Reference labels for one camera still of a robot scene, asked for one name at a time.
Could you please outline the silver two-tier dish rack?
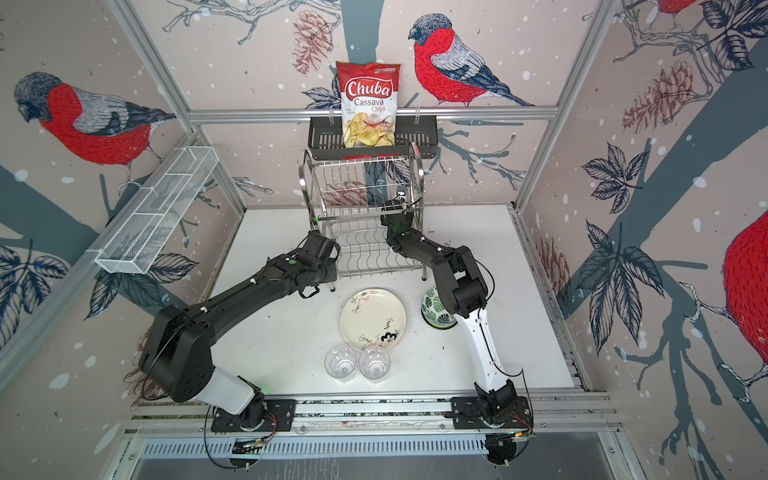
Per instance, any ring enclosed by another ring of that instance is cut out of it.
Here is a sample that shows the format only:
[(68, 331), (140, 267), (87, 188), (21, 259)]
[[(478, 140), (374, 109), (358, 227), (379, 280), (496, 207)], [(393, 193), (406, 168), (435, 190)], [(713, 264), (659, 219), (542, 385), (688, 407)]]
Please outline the silver two-tier dish rack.
[(338, 276), (359, 277), (419, 270), (420, 262), (395, 253), (386, 242), (380, 217), (387, 200), (422, 197), (414, 223), (423, 228), (424, 169), (415, 144), (406, 156), (316, 160), (309, 150), (299, 163), (299, 185), (310, 226), (340, 246)]

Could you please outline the green leaf pattern bowl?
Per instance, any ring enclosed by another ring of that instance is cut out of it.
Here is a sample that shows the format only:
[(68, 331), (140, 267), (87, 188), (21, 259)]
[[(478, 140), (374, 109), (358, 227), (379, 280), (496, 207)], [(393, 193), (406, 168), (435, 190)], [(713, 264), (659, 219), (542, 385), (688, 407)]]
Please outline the green leaf pattern bowl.
[(423, 320), (429, 319), (441, 323), (457, 321), (443, 306), (435, 287), (429, 289), (422, 297), (420, 312)]

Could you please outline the white floral plate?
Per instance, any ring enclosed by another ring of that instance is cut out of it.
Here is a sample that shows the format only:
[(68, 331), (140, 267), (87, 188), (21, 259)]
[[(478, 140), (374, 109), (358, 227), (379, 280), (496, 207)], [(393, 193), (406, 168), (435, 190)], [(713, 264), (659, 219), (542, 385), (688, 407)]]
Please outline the white floral plate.
[(402, 338), (406, 325), (407, 312), (402, 301), (380, 288), (355, 293), (340, 314), (343, 340), (360, 352), (372, 345), (391, 348)]

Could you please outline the clear drinking glass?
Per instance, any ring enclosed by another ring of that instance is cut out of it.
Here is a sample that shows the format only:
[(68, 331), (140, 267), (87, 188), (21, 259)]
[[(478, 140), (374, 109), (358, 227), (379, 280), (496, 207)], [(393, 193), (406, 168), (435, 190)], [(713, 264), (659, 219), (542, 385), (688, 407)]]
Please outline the clear drinking glass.
[(387, 350), (380, 345), (367, 346), (360, 356), (359, 370), (368, 380), (380, 382), (385, 379), (391, 367)]
[(358, 368), (358, 359), (358, 352), (348, 344), (336, 345), (325, 356), (325, 371), (335, 380), (348, 382), (354, 378)]

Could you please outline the blue floral white bowl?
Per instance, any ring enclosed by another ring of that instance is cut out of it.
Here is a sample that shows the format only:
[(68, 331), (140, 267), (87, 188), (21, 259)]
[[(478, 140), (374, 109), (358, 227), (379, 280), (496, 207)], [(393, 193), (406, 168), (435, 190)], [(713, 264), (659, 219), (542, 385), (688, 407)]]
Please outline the blue floral white bowl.
[(450, 329), (452, 329), (452, 328), (454, 328), (454, 327), (456, 327), (458, 325), (458, 322), (455, 321), (455, 320), (449, 321), (447, 323), (441, 323), (441, 322), (436, 322), (436, 321), (432, 321), (432, 320), (429, 320), (429, 319), (425, 319), (424, 322), (428, 326), (430, 326), (432, 328), (435, 328), (437, 330), (450, 330)]

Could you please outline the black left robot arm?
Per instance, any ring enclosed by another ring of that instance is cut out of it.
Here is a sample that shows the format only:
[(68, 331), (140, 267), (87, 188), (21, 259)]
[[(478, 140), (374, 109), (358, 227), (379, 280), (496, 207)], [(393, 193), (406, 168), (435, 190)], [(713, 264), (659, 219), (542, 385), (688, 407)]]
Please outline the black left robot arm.
[(308, 299), (337, 280), (338, 243), (310, 231), (299, 246), (269, 259), (255, 274), (203, 302), (169, 305), (155, 317), (139, 367), (177, 403), (213, 407), (232, 427), (254, 431), (269, 414), (261, 389), (214, 365), (212, 347), (263, 307), (298, 293)]

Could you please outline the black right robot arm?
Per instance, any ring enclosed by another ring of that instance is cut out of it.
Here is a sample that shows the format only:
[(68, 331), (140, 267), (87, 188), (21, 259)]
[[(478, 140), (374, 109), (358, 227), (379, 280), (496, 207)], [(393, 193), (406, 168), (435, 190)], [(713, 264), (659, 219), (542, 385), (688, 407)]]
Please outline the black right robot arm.
[(431, 270), (436, 292), (444, 307), (457, 318), (472, 358), (478, 413), (474, 418), (491, 428), (533, 431), (528, 399), (517, 393), (514, 375), (503, 371), (488, 321), (492, 293), (466, 246), (439, 244), (415, 227), (415, 208), (403, 200), (389, 200), (380, 217), (386, 242), (397, 254)]

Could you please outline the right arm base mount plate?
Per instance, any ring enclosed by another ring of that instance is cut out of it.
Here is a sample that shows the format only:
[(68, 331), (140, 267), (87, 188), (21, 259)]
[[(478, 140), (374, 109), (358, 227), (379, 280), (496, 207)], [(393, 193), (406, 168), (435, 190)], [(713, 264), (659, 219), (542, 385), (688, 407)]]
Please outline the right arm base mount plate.
[(458, 430), (532, 430), (533, 411), (526, 397), (504, 403), (500, 408), (481, 406), (477, 397), (453, 397), (444, 414)]

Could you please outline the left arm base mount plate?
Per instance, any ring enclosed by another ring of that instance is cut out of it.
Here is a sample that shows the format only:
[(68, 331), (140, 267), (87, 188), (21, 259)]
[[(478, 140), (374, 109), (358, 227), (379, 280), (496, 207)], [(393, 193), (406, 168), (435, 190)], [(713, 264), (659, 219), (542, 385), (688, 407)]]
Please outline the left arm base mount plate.
[(294, 399), (266, 399), (249, 405), (239, 415), (215, 408), (211, 431), (238, 434), (288, 432), (292, 428), (296, 406)]

